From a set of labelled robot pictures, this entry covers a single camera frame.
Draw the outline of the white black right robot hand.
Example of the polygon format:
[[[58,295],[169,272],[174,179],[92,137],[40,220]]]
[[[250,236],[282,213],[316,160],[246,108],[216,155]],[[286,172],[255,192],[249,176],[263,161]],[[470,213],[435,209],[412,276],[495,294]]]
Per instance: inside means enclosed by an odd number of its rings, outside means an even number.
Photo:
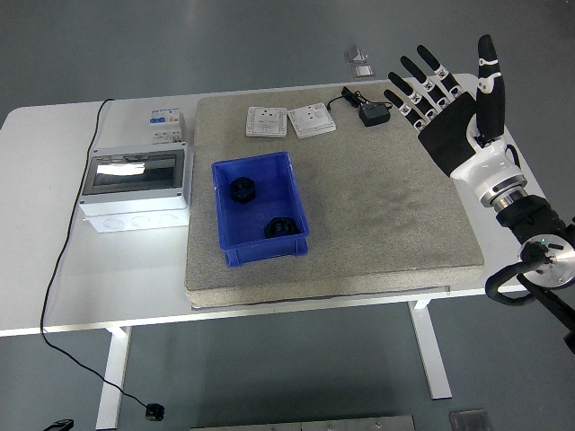
[[[406,56],[401,64],[423,92],[391,72],[388,78],[408,100],[391,90],[384,91],[384,96],[418,132],[437,167],[447,177],[466,183],[484,207],[498,212],[526,197],[527,180],[517,151],[504,137],[505,84],[491,36],[483,35],[478,41],[475,93],[464,90],[425,46],[419,45],[417,52],[433,77]]]

